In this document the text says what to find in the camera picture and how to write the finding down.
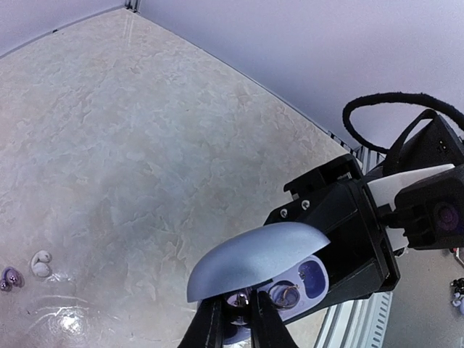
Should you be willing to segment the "right aluminium corner post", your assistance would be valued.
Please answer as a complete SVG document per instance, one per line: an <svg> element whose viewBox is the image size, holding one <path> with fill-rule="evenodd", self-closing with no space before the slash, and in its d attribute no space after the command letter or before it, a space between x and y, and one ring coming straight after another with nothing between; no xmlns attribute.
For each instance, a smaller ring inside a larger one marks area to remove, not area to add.
<svg viewBox="0 0 464 348"><path fill-rule="evenodd" d="M367 173L374 169L377 165L385 160L385 155L379 152L375 152L371 149L368 149L365 146L359 146L355 149L350 147L348 144L343 142L338 136L334 133L328 131L327 135L334 140L338 145L347 150L351 155L356 157L360 162L361 169L364 173Z"/></svg>

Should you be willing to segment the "purple earbud charging case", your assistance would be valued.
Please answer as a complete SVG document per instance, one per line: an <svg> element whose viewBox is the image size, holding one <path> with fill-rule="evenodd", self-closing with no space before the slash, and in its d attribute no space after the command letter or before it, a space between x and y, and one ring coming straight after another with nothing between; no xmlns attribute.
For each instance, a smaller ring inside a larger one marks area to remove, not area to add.
<svg viewBox="0 0 464 348"><path fill-rule="evenodd" d="M188 280L187 300L200 303L246 289L265 291L282 320L319 305L328 293L328 272L316 252L330 244L304 223L274 223L239 234L206 253Z"/></svg>

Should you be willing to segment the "left aluminium corner post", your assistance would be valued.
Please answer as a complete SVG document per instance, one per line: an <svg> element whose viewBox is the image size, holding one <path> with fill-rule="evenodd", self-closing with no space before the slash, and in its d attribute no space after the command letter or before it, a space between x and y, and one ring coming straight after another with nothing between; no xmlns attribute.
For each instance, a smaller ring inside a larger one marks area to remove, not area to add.
<svg viewBox="0 0 464 348"><path fill-rule="evenodd" d="M124 6L133 13L140 12L141 0L125 0Z"/></svg>

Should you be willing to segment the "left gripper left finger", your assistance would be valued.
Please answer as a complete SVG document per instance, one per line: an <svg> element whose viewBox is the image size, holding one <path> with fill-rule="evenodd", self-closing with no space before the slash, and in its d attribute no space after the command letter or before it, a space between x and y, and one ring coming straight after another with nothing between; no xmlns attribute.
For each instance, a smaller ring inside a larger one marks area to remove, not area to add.
<svg viewBox="0 0 464 348"><path fill-rule="evenodd" d="M223 347L223 301L205 299L198 307L178 348Z"/></svg>

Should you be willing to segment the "aluminium corner post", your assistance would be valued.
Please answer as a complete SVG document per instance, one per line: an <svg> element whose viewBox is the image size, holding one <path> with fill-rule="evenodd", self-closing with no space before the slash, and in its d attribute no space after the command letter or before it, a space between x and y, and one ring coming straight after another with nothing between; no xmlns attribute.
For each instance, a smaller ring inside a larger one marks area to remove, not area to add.
<svg viewBox="0 0 464 348"><path fill-rule="evenodd" d="M140 12L141 0L125 0L124 6L133 13Z"/></svg>
<svg viewBox="0 0 464 348"><path fill-rule="evenodd" d="M350 147L348 144L343 142L338 136L334 133L328 131L327 135L334 140L338 145L347 150L351 155L356 157L360 162L361 169L364 173L367 173L374 169L377 165L385 160L385 155L379 152L375 152L371 149L368 149L365 146L359 146L355 149Z"/></svg>

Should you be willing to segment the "purple clip earbud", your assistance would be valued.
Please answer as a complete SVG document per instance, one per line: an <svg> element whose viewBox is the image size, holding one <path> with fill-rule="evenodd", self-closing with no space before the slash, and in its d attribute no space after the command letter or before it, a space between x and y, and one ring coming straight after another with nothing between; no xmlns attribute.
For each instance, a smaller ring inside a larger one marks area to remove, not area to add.
<svg viewBox="0 0 464 348"><path fill-rule="evenodd" d="M238 317L249 314L249 292L246 289L224 294L223 301L226 315Z"/></svg>
<svg viewBox="0 0 464 348"><path fill-rule="evenodd" d="M24 278L22 273L14 267L6 267L1 274L1 291L9 292L13 287L22 288Z"/></svg>

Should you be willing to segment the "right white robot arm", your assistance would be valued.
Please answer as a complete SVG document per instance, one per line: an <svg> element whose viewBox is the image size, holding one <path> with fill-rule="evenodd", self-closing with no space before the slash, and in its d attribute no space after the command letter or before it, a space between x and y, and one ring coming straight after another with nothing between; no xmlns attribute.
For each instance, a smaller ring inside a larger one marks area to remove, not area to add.
<svg viewBox="0 0 464 348"><path fill-rule="evenodd" d="M402 134L384 160L362 174L350 154L285 185L292 201L269 224L310 225L329 240L316 252L328 271L323 308L391 291L401 249L463 245L463 143L437 115L412 138Z"/></svg>

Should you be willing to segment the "aluminium front rail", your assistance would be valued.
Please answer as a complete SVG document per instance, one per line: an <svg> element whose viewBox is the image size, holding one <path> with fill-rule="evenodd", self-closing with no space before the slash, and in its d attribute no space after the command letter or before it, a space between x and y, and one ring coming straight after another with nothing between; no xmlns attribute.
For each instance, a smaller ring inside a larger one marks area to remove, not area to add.
<svg viewBox="0 0 464 348"><path fill-rule="evenodd" d="M351 300L329 307L316 347L381 348L389 321L393 293Z"/></svg>

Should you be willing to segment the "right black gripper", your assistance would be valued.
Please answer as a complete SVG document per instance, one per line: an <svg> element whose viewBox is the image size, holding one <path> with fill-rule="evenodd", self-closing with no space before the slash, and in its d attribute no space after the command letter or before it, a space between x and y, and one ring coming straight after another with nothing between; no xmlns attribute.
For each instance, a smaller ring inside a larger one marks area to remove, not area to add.
<svg viewBox="0 0 464 348"><path fill-rule="evenodd" d="M283 189L293 195L293 201L274 209L265 222L305 223L330 241L315 253L326 267L329 282L320 308L394 289L399 268L385 228L377 220L372 194L351 154L312 169Z"/></svg>

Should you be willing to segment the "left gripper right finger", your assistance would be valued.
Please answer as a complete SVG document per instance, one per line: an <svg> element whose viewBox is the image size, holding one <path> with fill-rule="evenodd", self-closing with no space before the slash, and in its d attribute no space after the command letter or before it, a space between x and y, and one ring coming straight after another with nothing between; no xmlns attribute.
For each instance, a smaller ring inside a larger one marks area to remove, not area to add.
<svg viewBox="0 0 464 348"><path fill-rule="evenodd" d="M294 340L265 291L252 292L252 347L293 347Z"/></svg>

